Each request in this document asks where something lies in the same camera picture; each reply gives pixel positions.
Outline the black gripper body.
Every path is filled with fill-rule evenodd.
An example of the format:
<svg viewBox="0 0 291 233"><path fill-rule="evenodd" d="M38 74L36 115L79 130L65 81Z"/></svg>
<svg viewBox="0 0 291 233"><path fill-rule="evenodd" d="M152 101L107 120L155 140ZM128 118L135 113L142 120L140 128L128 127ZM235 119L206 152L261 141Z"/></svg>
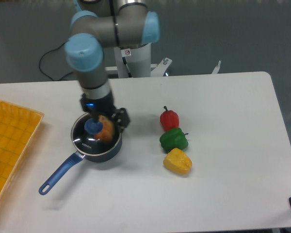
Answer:
<svg viewBox="0 0 291 233"><path fill-rule="evenodd" d="M111 117L113 109L115 109L113 93L110 91L107 95L98 98L90 99L85 93L82 94L80 99L81 108L84 112L99 111L99 116L104 115Z"/></svg>

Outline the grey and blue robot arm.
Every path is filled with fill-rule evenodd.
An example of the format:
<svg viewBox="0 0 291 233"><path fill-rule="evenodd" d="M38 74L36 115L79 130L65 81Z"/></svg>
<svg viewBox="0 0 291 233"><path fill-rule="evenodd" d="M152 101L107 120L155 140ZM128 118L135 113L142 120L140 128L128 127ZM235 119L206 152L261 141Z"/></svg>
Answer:
<svg viewBox="0 0 291 233"><path fill-rule="evenodd" d="M103 50L114 49L119 77L149 77L151 44L160 38L158 14L144 0L77 0L75 6L65 56L83 91L82 109L94 121L107 116L123 131L130 118L114 105Z"/></svg>

